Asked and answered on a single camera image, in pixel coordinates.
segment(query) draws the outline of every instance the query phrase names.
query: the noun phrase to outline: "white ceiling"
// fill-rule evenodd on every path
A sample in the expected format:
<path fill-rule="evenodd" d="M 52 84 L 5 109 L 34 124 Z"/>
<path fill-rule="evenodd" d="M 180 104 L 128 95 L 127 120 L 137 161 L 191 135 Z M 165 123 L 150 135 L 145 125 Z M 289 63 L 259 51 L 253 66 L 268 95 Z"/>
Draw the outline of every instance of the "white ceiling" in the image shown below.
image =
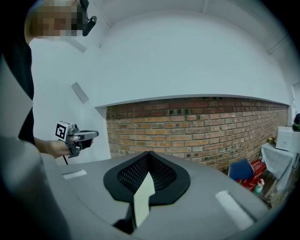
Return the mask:
<path fill-rule="evenodd" d="M 272 13 L 257 0 L 93 0 L 113 25 L 132 16 L 161 10 L 185 10 L 226 20 L 254 37 L 266 51 L 287 35 Z"/>

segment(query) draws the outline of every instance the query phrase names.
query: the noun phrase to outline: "headset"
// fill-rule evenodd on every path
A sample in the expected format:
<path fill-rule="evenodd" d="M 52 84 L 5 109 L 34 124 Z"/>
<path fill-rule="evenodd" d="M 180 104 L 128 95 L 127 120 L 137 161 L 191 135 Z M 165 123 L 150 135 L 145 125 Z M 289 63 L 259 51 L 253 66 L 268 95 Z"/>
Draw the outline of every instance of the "headset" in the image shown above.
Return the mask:
<path fill-rule="evenodd" d="M 96 25 L 97 17 L 92 16 L 90 19 L 88 17 L 87 9 L 89 6 L 88 0 L 76 0 L 78 4 L 77 10 L 77 23 L 74 24 L 75 29 L 72 30 L 82 30 L 82 35 L 86 37 L 92 28 Z"/>

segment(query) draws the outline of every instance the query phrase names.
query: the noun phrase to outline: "black mesh vent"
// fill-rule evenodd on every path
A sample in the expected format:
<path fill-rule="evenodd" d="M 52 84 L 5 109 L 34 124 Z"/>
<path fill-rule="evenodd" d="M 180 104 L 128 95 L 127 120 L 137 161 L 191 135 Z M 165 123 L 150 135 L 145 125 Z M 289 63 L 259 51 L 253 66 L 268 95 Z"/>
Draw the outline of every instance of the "black mesh vent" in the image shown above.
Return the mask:
<path fill-rule="evenodd" d="M 149 172 L 154 182 L 155 191 L 162 190 L 169 186 L 176 179 L 175 171 L 162 163 L 154 156 L 149 155 L 151 164 L 149 164 Z"/>
<path fill-rule="evenodd" d="M 118 173 L 118 179 L 131 192 L 136 193 L 148 172 L 153 178 L 156 192 L 168 187 L 176 180 L 175 171 L 150 154 L 121 170 Z"/>
<path fill-rule="evenodd" d="M 119 181 L 136 193 L 148 173 L 148 155 L 118 173 Z"/>

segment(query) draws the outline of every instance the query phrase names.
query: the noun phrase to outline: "brick wall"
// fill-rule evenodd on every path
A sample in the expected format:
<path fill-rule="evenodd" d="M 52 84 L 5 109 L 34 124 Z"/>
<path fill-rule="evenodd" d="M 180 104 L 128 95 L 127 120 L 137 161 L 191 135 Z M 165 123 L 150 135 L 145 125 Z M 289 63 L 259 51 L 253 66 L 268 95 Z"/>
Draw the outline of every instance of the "brick wall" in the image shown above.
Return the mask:
<path fill-rule="evenodd" d="M 256 160 L 261 145 L 287 125 L 287 106 L 259 100 L 196 97 L 111 106 L 111 156 L 156 151 L 222 171 L 242 158 Z"/>

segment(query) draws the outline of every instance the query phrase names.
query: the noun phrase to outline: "white cloth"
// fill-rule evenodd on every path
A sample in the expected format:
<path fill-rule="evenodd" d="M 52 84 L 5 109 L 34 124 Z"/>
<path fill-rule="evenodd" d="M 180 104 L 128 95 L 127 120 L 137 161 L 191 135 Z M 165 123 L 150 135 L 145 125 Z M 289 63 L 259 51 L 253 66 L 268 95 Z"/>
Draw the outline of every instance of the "white cloth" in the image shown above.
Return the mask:
<path fill-rule="evenodd" d="M 274 145 L 269 143 L 265 143 L 262 146 L 262 162 L 267 165 L 267 169 L 278 179 L 277 191 L 285 189 L 296 158 L 297 153 L 276 149 Z"/>

